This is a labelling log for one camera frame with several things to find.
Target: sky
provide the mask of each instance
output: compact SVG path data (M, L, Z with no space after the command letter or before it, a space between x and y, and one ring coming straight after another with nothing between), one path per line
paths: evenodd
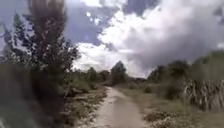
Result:
M81 54L74 68L109 70L122 61L129 75L147 77L158 65L192 62L223 48L223 4L224 0L66 0L65 35ZM0 0L0 20L8 26L15 11L27 11L25 0Z

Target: shrub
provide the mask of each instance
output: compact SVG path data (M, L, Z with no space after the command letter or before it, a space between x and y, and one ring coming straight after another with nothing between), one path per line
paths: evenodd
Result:
M150 86L146 86L143 90L144 93L151 93L152 92L152 88Z

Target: grass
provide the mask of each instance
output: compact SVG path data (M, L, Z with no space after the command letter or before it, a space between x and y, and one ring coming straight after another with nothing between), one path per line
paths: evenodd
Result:
M131 97L139 105L145 120L149 124L152 124L152 128L224 127L224 112L203 112L197 108L183 104L179 100L165 100L153 93L142 93L140 90L118 89Z
M93 121L94 112L104 97L106 97L106 89L99 86L98 89L91 90L88 93L68 98L57 127L72 128L88 125Z

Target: roadside vegetation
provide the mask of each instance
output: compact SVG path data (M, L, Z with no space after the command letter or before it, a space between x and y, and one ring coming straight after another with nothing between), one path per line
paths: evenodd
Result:
M222 128L224 52L189 64L158 66L145 80L117 85L140 106L153 128Z
M106 96L99 83L107 76L72 70L80 55L64 36L64 1L27 1L29 12L14 15L12 30L4 26L1 121L9 128L74 127Z

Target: sandy path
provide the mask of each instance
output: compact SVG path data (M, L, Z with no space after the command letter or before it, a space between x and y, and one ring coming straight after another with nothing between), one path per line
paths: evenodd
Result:
M93 128L144 128L145 122L138 107L124 94L107 88L107 97L100 109Z

